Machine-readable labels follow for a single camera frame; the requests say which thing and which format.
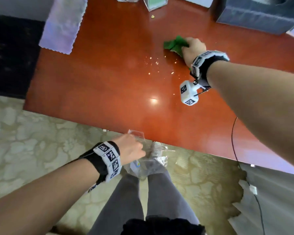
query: red wooden tabletop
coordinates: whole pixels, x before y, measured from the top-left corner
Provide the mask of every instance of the red wooden tabletop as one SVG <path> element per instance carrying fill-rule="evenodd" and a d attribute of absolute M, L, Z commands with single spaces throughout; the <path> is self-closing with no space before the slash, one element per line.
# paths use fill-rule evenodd
<path fill-rule="evenodd" d="M 189 70 L 163 49 L 177 35 L 199 38 L 235 63 L 294 72 L 290 36 L 215 23 L 208 9 L 184 0 L 152 12 L 143 0 L 88 0 L 72 53 L 41 50 L 24 109 L 234 159 L 235 114 L 219 94 L 212 89 L 194 106 L 180 100 Z"/>

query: green cloth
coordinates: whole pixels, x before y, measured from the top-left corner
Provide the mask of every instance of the green cloth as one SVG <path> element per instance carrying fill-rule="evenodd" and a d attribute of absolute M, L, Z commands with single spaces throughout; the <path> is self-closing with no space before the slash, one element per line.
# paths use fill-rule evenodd
<path fill-rule="evenodd" d="M 176 52 L 178 55 L 183 57 L 182 53 L 182 47 L 189 47 L 188 43 L 185 39 L 183 39 L 181 36 L 177 36 L 174 40 L 171 41 L 165 41 L 163 43 L 164 49 L 169 49 L 172 52 Z"/>

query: forearm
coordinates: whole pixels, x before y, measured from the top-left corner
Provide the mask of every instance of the forearm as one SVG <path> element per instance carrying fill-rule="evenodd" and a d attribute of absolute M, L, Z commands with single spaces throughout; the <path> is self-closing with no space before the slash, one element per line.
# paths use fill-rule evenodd
<path fill-rule="evenodd" d="M 263 144 L 294 165 L 294 74 L 217 61 L 207 79 Z"/>
<path fill-rule="evenodd" d="M 0 235 L 46 234 L 98 180 L 86 159 L 69 163 L 0 199 Z"/>

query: leg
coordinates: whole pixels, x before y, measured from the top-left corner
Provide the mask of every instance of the leg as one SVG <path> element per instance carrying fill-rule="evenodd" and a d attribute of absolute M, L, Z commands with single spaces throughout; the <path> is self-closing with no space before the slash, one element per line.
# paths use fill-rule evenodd
<path fill-rule="evenodd" d="M 130 174 L 122 177 L 88 235 L 120 235 L 123 225 L 132 218 L 144 219 L 139 199 L 139 179 Z"/>
<path fill-rule="evenodd" d="M 147 216 L 161 215 L 170 219 L 184 218 L 199 224 L 195 213 L 173 185 L 168 171 L 148 176 Z"/>

